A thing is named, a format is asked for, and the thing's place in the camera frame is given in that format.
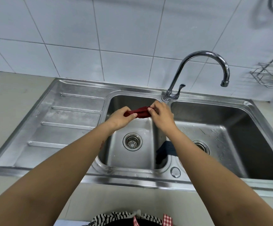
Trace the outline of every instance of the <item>tiled wall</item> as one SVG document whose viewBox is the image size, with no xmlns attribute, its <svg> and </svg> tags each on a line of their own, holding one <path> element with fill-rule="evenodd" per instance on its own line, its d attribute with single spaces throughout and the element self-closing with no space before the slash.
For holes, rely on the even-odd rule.
<svg viewBox="0 0 273 226">
<path fill-rule="evenodd" d="M 197 57 L 175 88 L 273 98 L 249 71 L 273 59 L 267 0 L 0 0 L 0 71 L 168 88 L 180 61 L 215 51 L 222 70 Z"/>
</svg>

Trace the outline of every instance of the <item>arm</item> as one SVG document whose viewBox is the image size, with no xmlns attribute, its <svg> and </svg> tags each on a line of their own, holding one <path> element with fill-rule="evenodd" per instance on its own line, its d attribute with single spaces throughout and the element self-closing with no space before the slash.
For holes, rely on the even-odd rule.
<svg viewBox="0 0 273 226">
<path fill-rule="evenodd" d="M 157 127 L 173 143 L 215 225 L 273 225 L 273 209 L 245 182 L 182 133 L 165 103 L 155 101 L 148 111 Z"/>
<path fill-rule="evenodd" d="M 124 107 L 95 129 L 61 149 L 0 196 L 0 225 L 53 225 L 98 155 L 103 142 L 137 114 Z"/>
</svg>

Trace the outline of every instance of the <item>wire rack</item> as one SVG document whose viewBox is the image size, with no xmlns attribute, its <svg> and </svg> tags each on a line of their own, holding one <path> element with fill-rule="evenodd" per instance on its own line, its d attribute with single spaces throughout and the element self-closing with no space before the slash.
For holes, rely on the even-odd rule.
<svg viewBox="0 0 273 226">
<path fill-rule="evenodd" d="M 259 63 L 259 65 L 261 67 L 257 68 L 255 71 L 251 71 L 251 75 L 259 84 L 264 85 L 267 88 L 273 88 L 273 64 Z"/>
</svg>

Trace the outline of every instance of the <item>countertop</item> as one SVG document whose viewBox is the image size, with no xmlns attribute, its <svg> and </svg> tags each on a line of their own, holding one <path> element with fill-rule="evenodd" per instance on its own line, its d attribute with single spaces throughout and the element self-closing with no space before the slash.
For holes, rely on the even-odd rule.
<svg viewBox="0 0 273 226">
<path fill-rule="evenodd" d="M 0 147 L 53 78 L 0 72 Z M 255 102 L 273 128 L 268 102 Z M 0 194 L 18 178 L 0 176 Z M 273 208 L 273 198 L 263 198 Z M 213 225 L 196 192 L 80 183 L 59 218 L 90 221 L 100 213 L 140 209 L 157 217 L 170 215 L 175 225 Z"/>
</svg>

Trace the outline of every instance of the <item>chrome faucet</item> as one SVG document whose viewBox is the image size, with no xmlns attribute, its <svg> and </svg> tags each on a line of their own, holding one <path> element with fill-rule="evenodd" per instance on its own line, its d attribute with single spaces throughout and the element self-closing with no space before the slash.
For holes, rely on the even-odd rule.
<svg viewBox="0 0 273 226">
<path fill-rule="evenodd" d="M 180 95 L 180 90 L 182 88 L 184 88 L 186 85 L 185 84 L 180 84 L 178 92 L 176 94 L 172 94 L 172 90 L 173 87 L 180 75 L 180 72 L 182 71 L 184 65 L 186 64 L 186 62 L 188 62 L 190 59 L 196 57 L 196 56 L 208 56 L 213 58 L 214 60 L 216 60 L 222 67 L 223 69 L 223 80 L 221 81 L 221 86 L 222 87 L 227 87 L 229 85 L 229 78 L 230 78 L 230 69 L 229 66 L 227 64 L 227 62 L 217 53 L 211 52 L 211 51 L 196 51 L 193 52 L 191 54 L 189 54 L 187 57 L 184 58 L 184 60 L 180 63 L 176 74 L 172 80 L 172 83 L 169 87 L 169 89 L 167 90 L 166 94 L 162 97 L 162 100 L 164 102 L 169 102 L 171 99 L 172 100 L 177 100 L 179 95 Z"/>
</svg>

